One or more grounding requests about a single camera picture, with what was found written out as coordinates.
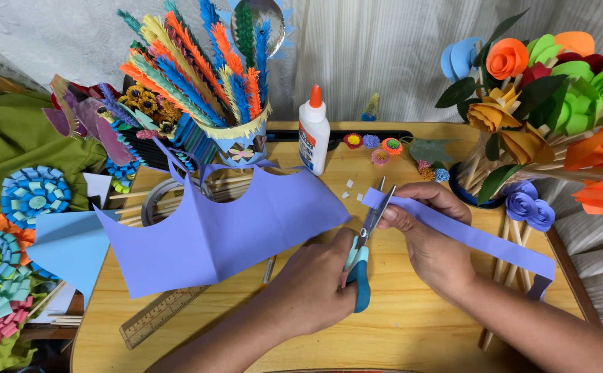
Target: white glue bottle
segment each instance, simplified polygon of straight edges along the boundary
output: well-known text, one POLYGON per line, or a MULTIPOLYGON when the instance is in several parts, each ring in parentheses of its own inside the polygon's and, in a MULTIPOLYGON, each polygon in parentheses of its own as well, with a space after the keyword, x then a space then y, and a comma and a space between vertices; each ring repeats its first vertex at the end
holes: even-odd
POLYGON ((324 173, 324 160, 329 145, 329 121, 324 116, 327 106, 322 102, 322 89, 315 84, 311 99, 299 106, 299 158, 315 175, 324 173))

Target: glue bottle label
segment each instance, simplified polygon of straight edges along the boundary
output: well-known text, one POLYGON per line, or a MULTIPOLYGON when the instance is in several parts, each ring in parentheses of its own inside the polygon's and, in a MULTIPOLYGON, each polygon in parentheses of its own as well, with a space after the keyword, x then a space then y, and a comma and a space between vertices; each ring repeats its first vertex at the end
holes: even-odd
POLYGON ((304 162, 304 165, 313 170, 313 154, 315 152, 315 139, 308 131, 304 129, 299 122, 299 158, 304 162))

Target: ruler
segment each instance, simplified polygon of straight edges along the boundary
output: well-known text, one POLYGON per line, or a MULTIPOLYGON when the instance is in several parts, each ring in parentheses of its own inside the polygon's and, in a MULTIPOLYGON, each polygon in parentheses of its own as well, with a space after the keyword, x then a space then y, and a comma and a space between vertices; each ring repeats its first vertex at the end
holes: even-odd
POLYGON ((120 326, 126 348, 133 350, 208 288, 209 285, 185 287, 159 295, 120 326))

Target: wooden desk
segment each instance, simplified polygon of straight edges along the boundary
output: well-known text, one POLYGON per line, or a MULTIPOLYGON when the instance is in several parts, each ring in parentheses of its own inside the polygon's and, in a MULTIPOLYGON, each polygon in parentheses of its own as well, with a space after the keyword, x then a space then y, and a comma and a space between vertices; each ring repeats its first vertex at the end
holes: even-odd
MULTIPOLYGON (((269 128, 297 128, 296 122, 272 122, 269 128)), ((461 139, 447 146, 456 160, 463 159, 478 137, 478 131, 455 123, 332 123, 335 130, 409 130, 423 139, 461 139)), ((267 144, 268 158, 281 167, 301 164, 297 143, 267 144)), ((384 166, 370 163, 370 151, 350 150, 344 143, 327 156, 327 169, 322 180, 340 196, 347 191, 345 183, 355 183, 350 197, 343 202, 354 218, 347 226, 358 230, 367 208, 356 200, 387 176, 385 187, 421 181, 409 154, 393 157, 384 166)), ((133 190, 146 190, 169 178, 167 174, 141 169, 133 190)), ((128 206, 142 199, 128 201, 128 206)), ((473 209, 472 225, 498 234, 504 210, 473 209)), ((330 240, 335 230, 319 237, 330 240)), ((524 357, 494 338, 488 352, 477 343, 481 326, 460 310, 432 292, 409 264, 404 237, 395 230, 373 233, 368 261, 372 289, 371 303, 361 314, 351 315, 343 322, 310 336, 292 339, 274 348, 258 360, 248 372, 272 372, 292 369, 401 369, 436 372, 533 372, 536 369, 524 357)), ((533 231, 528 247, 554 256, 545 236, 533 231)), ((280 271, 296 248, 278 256, 274 274, 280 271)), ((472 262, 480 273, 492 275, 494 260, 479 251, 472 251, 472 262)), ((265 262, 213 285, 162 329, 134 351, 126 349, 117 330, 119 326, 154 299, 155 295, 130 299, 115 255, 108 250, 88 310, 78 332, 72 359, 74 373, 129 372, 140 373, 150 364, 185 341, 196 338, 244 304, 260 287, 265 262)), ((143 276, 149 276, 143 269, 143 276)), ((546 292, 546 301, 582 317, 562 271, 557 268, 556 280, 546 292)))

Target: scissors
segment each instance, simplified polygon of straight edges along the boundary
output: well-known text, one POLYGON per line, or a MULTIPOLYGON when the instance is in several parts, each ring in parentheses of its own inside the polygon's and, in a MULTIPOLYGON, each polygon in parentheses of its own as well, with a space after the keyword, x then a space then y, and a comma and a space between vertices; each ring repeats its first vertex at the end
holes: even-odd
MULTIPOLYGON (((380 181, 378 190, 381 191, 383 186, 384 177, 380 181)), ((380 206, 368 210, 364 226, 361 228, 359 235, 355 236, 352 248, 345 262, 345 267, 343 267, 343 271, 348 271, 346 284, 351 284, 355 281, 357 284, 355 313, 365 310, 370 303, 370 286, 368 286, 368 276, 366 275, 366 268, 368 267, 368 247, 365 246, 366 241, 368 241, 375 226, 378 225, 384 208, 389 204, 389 200, 395 190, 396 185, 391 187, 389 193, 380 202, 380 206)))

